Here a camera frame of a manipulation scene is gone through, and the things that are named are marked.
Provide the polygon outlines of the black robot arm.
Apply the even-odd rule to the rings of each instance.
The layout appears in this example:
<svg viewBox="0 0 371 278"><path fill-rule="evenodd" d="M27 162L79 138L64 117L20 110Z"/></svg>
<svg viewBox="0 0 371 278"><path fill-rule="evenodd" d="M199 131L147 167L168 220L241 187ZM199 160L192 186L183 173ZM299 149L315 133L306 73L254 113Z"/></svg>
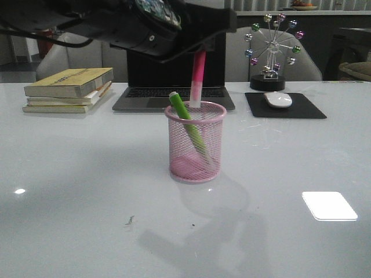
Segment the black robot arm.
<svg viewBox="0 0 371 278"><path fill-rule="evenodd" d="M1 1L1 33L37 38L57 28L109 43L165 63L197 50L212 49L219 34L235 32L232 9L186 1Z"/></svg>

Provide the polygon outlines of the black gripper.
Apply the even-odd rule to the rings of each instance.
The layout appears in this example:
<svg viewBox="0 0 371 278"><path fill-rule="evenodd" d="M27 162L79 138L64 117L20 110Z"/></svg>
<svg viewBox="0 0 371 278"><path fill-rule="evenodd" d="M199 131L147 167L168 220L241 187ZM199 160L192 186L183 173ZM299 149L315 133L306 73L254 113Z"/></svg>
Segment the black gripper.
<svg viewBox="0 0 371 278"><path fill-rule="evenodd" d="M237 14L184 1L123 1L110 45L165 63L211 51L220 34L237 30Z"/></svg>

